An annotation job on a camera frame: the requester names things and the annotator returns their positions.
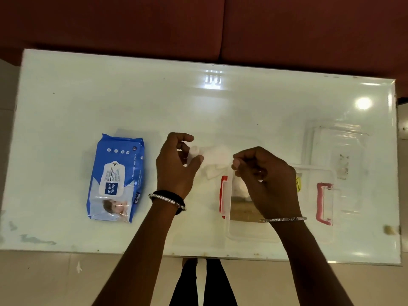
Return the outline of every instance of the blue wet wipes package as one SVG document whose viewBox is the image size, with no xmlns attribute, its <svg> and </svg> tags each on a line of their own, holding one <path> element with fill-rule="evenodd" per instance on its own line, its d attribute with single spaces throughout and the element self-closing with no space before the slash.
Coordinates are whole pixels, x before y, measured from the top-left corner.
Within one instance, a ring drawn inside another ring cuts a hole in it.
<svg viewBox="0 0 408 306">
<path fill-rule="evenodd" d="M 132 222 L 142 190 L 144 157 L 142 138 L 102 134 L 86 203 L 89 218 Z"/>
</svg>

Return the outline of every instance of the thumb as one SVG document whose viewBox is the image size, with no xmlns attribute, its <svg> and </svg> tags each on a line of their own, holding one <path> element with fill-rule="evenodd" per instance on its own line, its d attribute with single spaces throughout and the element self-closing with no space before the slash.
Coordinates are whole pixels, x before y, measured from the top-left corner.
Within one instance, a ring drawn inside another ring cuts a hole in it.
<svg viewBox="0 0 408 306">
<path fill-rule="evenodd" d="M 234 159 L 232 164 L 235 166 L 242 180 L 246 184 L 249 194 L 251 195 L 251 193 L 257 193 L 262 185 L 254 174 L 252 174 L 251 168 L 245 163 L 245 161 L 237 158 Z"/>
<path fill-rule="evenodd" d="M 187 169 L 190 170 L 190 172 L 195 176 L 203 160 L 204 157 L 201 154 L 199 154 L 198 156 L 191 160 L 190 164 L 187 166 Z"/>
</svg>

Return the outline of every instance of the hand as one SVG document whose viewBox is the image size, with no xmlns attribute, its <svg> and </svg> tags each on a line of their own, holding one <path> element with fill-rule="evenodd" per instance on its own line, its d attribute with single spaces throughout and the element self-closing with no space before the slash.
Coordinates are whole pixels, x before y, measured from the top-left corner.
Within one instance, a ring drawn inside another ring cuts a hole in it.
<svg viewBox="0 0 408 306">
<path fill-rule="evenodd" d="M 190 193 L 196 172 L 204 157 L 196 156 L 188 167 L 187 162 L 190 147 L 186 142 L 192 142 L 194 137 L 186 133 L 170 133 L 156 159 L 157 190 L 167 190 L 179 195 L 183 200 Z"/>
<path fill-rule="evenodd" d="M 235 175 L 245 182 L 256 208 L 266 219 L 302 216 L 292 166 L 262 147 L 243 150 L 233 157 Z"/>
</svg>

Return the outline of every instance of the yellow object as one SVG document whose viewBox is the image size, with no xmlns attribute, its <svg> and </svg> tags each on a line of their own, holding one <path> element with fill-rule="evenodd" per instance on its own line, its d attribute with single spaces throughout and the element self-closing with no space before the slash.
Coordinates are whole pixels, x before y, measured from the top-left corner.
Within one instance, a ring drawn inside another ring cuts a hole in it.
<svg viewBox="0 0 408 306">
<path fill-rule="evenodd" d="M 296 189 L 299 192 L 302 189 L 302 173 L 296 173 Z"/>
</svg>

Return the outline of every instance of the bracelet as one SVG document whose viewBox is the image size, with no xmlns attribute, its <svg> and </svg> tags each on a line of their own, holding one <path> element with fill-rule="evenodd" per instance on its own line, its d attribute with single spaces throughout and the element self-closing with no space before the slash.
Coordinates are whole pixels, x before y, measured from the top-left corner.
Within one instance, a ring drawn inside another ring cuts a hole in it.
<svg viewBox="0 0 408 306">
<path fill-rule="evenodd" d="M 261 219 L 260 222 L 279 222 L 279 221 L 304 221 L 307 217 L 273 218 Z"/>
<path fill-rule="evenodd" d="M 177 212 L 176 215 L 180 214 L 182 211 L 186 211 L 186 204 L 184 204 L 183 199 L 170 191 L 165 191 L 165 190 L 158 190 L 155 191 L 151 194 L 149 194 L 149 198 L 153 201 L 154 199 L 160 199 L 166 202 L 169 202 L 173 205 L 177 206 Z"/>
</svg>

